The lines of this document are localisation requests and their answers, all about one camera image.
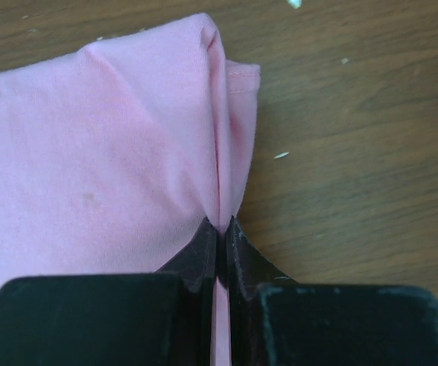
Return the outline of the pink t-shirt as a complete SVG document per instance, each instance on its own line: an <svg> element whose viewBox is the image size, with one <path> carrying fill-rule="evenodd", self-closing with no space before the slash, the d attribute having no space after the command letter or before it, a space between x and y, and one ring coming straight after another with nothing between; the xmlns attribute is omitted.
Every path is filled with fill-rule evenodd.
<svg viewBox="0 0 438 366"><path fill-rule="evenodd" d="M261 69L194 14L0 72L0 287L150 272L244 197Z"/></svg>

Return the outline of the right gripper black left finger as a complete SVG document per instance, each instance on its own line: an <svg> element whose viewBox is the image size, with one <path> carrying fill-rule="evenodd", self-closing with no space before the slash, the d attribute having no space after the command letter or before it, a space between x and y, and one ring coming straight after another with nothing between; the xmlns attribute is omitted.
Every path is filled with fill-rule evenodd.
<svg viewBox="0 0 438 366"><path fill-rule="evenodd" d="M218 233L208 220L153 273L15 278L0 365L208 365Z"/></svg>

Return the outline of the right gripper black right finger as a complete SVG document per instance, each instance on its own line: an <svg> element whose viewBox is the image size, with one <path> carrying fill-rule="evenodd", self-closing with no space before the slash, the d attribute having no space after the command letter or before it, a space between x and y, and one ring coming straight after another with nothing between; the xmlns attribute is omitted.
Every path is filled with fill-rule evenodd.
<svg viewBox="0 0 438 366"><path fill-rule="evenodd" d="M438 365L438 298L407 285L305 284L225 235L234 365Z"/></svg>

